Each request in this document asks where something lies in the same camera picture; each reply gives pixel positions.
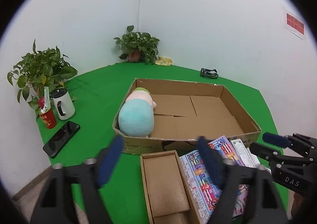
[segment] potted plant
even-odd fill
[[[126,34],[115,37],[116,44],[120,44],[126,49],[119,58],[125,60],[128,58],[130,62],[145,61],[145,63],[152,63],[157,60],[159,53],[157,43],[159,39],[151,37],[149,33],[133,32],[134,25],[129,25],[126,28]]]
[[[27,53],[22,60],[13,66],[13,70],[7,74],[7,79],[13,85],[12,79],[20,88],[17,100],[20,103],[21,95],[25,101],[30,96],[30,89],[34,89],[36,96],[31,96],[28,102],[31,108],[39,109],[38,99],[44,96],[44,86],[48,86],[50,92],[56,88],[64,87],[64,80],[77,75],[77,70],[64,60],[66,55],[59,48],[48,48],[44,51],[35,50],[33,42],[33,53]]]

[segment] metal screw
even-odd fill
[[[53,165],[53,169],[60,169],[60,168],[62,168],[63,167],[63,164],[62,163],[55,163],[54,165]]]
[[[85,160],[85,164],[86,164],[86,165],[95,164],[96,161],[97,161],[96,158],[89,158],[89,159],[86,159],[86,160]]]

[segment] light blue plush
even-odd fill
[[[123,104],[118,117],[119,129],[128,136],[145,137],[154,128],[151,105],[143,99],[132,99]]]

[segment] small cardboard box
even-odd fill
[[[176,151],[142,154],[140,160],[150,224],[202,224]]]
[[[153,101],[154,129],[148,138],[123,134],[118,114],[126,98],[137,87],[147,89]],[[225,135],[241,139],[246,147],[255,142],[260,127],[223,85],[156,79],[135,79],[112,125],[125,140],[124,153],[142,154],[177,150],[184,154],[196,149],[200,135],[214,140]]]

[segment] green table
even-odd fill
[[[199,76],[198,71],[177,66],[117,63],[67,82],[68,90],[77,97],[74,101],[76,114],[71,121],[78,123],[81,129],[54,159],[50,159],[52,164],[63,163],[64,166],[81,164],[86,158],[95,157],[100,149],[107,147],[114,136],[113,119],[134,78],[223,84],[238,99],[263,132],[277,133],[270,111],[256,89],[221,77],[216,80],[203,78]],[[41,119],[38,119],[37,123],[43,142],[46,143],[64,125],[65,121],[58,120],[57,126],[52,130],[47,129]],[[258,142],[263,143],[262,135]],[[288,190],[280,185],[276,186],[286,208]],[[99,191],[114,223],[149,222],[138,155],[123,154],[110,182]],[[73,185],[73,193],[76,202],[84,210],[79,185]]]

